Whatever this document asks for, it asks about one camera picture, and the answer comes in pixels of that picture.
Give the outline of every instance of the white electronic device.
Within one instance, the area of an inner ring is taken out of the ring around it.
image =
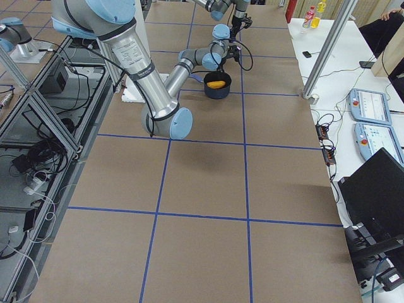
[[[384,147],[394,159],[404,165],[404,154],[392,126],[358,122],[355,125],[355,135],[360,154],[365,160]]]
[[[384,93],[353,88],[347,98],[356,121],[391,125],[391,116]]]

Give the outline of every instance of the bottle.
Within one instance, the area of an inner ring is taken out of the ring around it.
[[[306,13],[304,17],[304,22],[302,25],[302,33],[306,32],[308,28],[310,28],[311,20],[314,18],[314,6],[310,6],[310,10]]]
[[[317,4],[316,8],[316,15],[314,16],[313,20],[311,21],[311,28],[317,28],[318,24],[320,23],[321,16],[324,13],[324,10],[326,9],[326,0],[320,0]]]

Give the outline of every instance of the person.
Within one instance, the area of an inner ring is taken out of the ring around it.
[[[404,22],[404,2],[399,8],[385,11],[380,19],[359,28],[375,57],[379,57]],[[389,79],[404,102],[404,59],[390,73]]]

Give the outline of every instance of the yellow bottle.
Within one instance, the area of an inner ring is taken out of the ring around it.
[[[317,8],[316,8],[316,14],[314,15],[314,18],[311,21],[311,25],[310,25],[311,28],[318,27],[321,16],[323,15],[324,10],[326,9],[326,5],[327,5],[326,0],[320,0],[320,2],[318,2]]]

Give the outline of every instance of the blue cable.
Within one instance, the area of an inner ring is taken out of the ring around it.
[[[387,256],[384,257],[382,260],[380,260],[379,264],[377,264],[376,269],[374,270],[373,282],[372,282],[372,303],[374,303],[374,291],[375,291],[374,284],[376,282],[376,275],[377,275],[377,272],[379,271],[379,267],[381,266],[381,263],[383,263],[386,260],[387,260]]]

